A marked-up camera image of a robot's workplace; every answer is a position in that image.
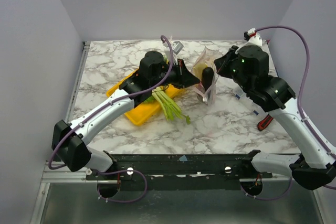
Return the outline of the yellow toy bananas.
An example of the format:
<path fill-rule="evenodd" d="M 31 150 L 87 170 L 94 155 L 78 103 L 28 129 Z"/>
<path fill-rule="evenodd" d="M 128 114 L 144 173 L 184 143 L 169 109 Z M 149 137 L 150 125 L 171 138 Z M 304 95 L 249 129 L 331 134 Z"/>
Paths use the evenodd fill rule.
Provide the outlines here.
<path fill-rule="evenodd" d="M 207 64 L 199 62 L 199 63 L 196 63 L 192 69 L 193 75 L 197 77 L 200 82 L 202 79 L 202 72 L 205 68 L 207 68 Z"/>

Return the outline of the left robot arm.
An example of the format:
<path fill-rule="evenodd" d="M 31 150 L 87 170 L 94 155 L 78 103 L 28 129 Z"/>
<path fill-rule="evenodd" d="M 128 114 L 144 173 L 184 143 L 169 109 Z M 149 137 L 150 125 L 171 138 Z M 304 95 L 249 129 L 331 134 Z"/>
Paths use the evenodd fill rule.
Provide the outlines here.
<path fill-rule="evenodd" d="M 112 156 L 106 151 L 90 149 L 88 144 L 93 138 L 119 116 L 148 99 L 156 87 L 171 84 L 183 89 L 199 82 L 182 59 L 167 64 L 161 53 L 147 52 L 138 70 L 127 77 L 108 99 L 70 123 L 61 120 L 55 124 L 52 157 L 59 157 L 72 172 L 86 167 L 98 171 L 104 179 L 112 179 L 117 171 Z"/>

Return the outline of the clear zip top bag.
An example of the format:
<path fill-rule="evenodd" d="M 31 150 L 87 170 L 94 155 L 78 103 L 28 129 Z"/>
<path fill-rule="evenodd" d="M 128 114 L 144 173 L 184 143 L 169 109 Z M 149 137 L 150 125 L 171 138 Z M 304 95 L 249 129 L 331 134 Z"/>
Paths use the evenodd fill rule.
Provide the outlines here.
<path fill-rule="evenodd" d="M 199 84 L 192 87 L 192 91 L 197 94 L 198 100 L 206 105 L 212 105 L 216 99 L 216 82 L 219 75 L 214 60 L 219 56 L 218 51 L 204 47 L 192 68 L 192 74 L 200 80 Z"/>

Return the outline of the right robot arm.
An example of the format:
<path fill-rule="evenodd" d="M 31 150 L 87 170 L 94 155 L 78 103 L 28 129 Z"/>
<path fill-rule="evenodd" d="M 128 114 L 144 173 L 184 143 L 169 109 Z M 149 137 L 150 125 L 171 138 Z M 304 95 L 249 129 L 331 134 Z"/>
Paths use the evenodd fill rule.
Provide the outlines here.
<path fill-rule="evenodd" d="M 269 154 L 251 151 L 241 165 L 242 173 L 249 178 L 259 172 L 292 177 L 299 185 L 315 190 L 335 179 L 335 148 L 317 137 L 300 114 L 295 92 L 288 83 L 269 74 L 269 56 L 259 46 L 232 46 L 214 61 L 221 77 L 234 80 L 247 98 L 272 116 L 288 133 L 300 154 Z"/>

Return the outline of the purple toy eggplant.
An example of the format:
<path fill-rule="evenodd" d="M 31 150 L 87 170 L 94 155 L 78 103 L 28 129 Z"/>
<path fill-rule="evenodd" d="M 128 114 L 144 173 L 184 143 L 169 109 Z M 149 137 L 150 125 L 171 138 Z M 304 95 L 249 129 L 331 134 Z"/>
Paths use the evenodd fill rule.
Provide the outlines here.
<path fill-rule="evenodd" d="M 207 91 L 213 83 L 214 70 L 212 67 L 207 67 L 202 72 L 201 83 L 205 91 Z"/>

